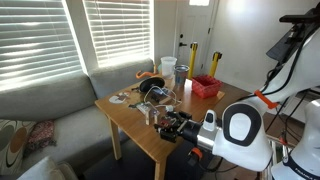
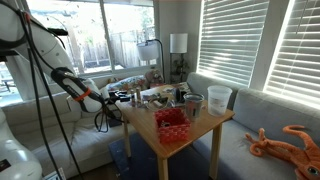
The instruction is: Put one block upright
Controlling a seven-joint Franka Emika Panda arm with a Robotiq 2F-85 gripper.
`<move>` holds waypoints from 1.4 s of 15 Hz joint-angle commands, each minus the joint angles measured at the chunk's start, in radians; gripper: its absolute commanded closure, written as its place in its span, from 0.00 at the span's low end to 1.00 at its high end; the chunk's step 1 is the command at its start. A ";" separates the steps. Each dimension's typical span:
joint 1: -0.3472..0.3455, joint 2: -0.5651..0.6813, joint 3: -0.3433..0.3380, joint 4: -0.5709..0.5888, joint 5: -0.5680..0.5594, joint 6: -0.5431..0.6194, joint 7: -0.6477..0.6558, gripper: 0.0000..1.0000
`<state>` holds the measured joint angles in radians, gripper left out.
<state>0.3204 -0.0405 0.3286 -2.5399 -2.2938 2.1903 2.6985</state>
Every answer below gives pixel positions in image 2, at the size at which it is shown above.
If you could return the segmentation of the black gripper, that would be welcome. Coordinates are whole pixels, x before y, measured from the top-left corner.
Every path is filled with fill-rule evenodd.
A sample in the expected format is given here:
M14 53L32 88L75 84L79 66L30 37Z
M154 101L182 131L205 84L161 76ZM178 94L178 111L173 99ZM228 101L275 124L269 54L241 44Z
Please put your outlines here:
M112 91L109 93L108 103L128 102L130 97L126 91Z

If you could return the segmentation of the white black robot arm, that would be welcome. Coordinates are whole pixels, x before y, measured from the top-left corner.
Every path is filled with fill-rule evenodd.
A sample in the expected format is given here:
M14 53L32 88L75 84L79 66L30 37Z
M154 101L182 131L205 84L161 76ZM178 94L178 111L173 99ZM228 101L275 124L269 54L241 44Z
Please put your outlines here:
M69 62L65 49L58 43L53 32L45 28L28 12L14 8L3 0L0 1L0 22L1 47L6 51L13 51L29 62L36 97L38 96L38 89L34 70L39 70L64 136L65 131L62 121L51 90L45 80L45 74L50 75L70 95L81 111L120 121L109 109L109 105L114 104L118 97L108 91L99 91L91 79L78 77L72 70L72 64ZM38 97L36 102L39 118L42 118ZM78 173L81 173L69 141L66 139L65 142Z

